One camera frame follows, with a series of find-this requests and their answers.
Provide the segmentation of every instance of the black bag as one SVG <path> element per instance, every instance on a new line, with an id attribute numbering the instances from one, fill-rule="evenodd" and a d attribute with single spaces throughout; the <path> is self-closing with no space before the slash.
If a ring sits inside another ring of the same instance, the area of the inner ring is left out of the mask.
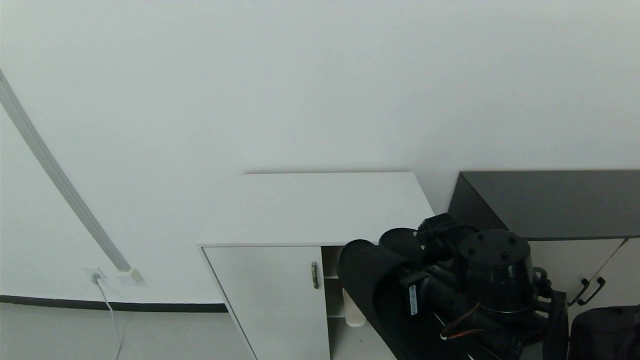
<path id="1" fill-rule="evenodd" d="M 576 316 L 568 360 L 640 360 L 640 306 L 601 307 Z"/>

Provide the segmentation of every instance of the black handle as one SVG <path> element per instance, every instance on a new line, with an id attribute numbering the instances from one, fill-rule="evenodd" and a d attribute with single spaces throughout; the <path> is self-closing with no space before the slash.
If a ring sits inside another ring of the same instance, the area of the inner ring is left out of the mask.
<path id="1" fill-rule="evenodd" d="M 604 284 L 606 283 L 606 281 L 604 281 L 604 279 L 601 278 L 601 277 L 599 277 L 597 281 L 598 281 L 599 286 L 596 289 L 596 291 L 593 294 L 591 294 L 591 296 L 587 299 L 587 301 L 583 301 L 582 299 L 578 300 L 578 305 L 580 305 L 580 306 L 586 305 L 589 301 L 591 301 L 591 299 L 593 299 L 594 296 L 596 296 L 597 293 L 600 292 L 600 290 L 602 290 L 602 288 L 604 287 Z"/>
<path id="2" fill-rule="evenodd" d="M 587 288 L 589 287 L 589 285 L 591 284 L 587 279 L 583 279 L 581 281 L 582 283 L 582 290 L 580 290 L 580 292 L 578 293 L 578 295 L 576 295 L 573 300 L 571 300 L 571 302 L 568 302 L 566 305 L 567 306 L 571 306 L 573 304 L 575 304 L 576 301 L 578 301 L 579 298 L 582 297 L 582 294 L 584 294 L 585 291 L 587 291 Z"/>
<path id="3" fill-rule="evenodd" d="M 533 280 L 535 282 L 540 282 L 541 280 L 547 280 L 547 271 L 543 268 L 533 267 Z"/>

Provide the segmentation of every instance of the gray floor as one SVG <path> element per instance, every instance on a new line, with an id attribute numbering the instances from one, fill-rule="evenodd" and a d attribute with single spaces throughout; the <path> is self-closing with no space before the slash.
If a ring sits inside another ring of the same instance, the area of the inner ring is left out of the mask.
<path id="1" fill-rule="evenodd" d="M 120 360 L 249 360 L 229 314 L 116 312 Z M 1 360 L 114 360 L 108 311 L 0 304 Z"/>

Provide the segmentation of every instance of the white wall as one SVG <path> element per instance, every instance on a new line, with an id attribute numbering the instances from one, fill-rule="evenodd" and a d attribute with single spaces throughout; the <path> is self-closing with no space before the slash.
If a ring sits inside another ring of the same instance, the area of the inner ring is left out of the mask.
<path id="1" fill-rule="evenodd" d="M 636 2 L 2 7 L 16 94 L 157 284 L 121 301 L 220 300 L 193 244 L 242 172 L 412 170 L 440 212 L 460 169 L 640 166 Z M 2 132 L 2 293 L 98 300 L 78 268 L 113 267 Z"/>

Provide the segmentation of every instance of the cabinet door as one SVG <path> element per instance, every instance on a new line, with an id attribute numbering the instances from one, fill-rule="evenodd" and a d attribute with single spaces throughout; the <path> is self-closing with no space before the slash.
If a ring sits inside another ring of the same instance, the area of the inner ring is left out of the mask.
<path id="1" fill-rule="evenodd" d="M 616 252 L 623 239 L 529 241 L 533 266 L 547 271 L 554 290 L 564 291 L 567 301 L 591 280 Z"/>
<path id="2" fill-rule="evenodd" d="M 211 247 L 205 253 L 258 360 L 329 360 L 320 247 Z"/>
<path id="3" fill-rule="evenodd" d="M 570 308 L 570 318 L 596 307 L 635 306 L 640 304 L 640 239 L 630 239 L 591 281 L 589 290 L 581 296 L 587 299 L 598 288 L 597 279 L 605 280 L 602 289 L 584 306 L 578 304 Z"/>

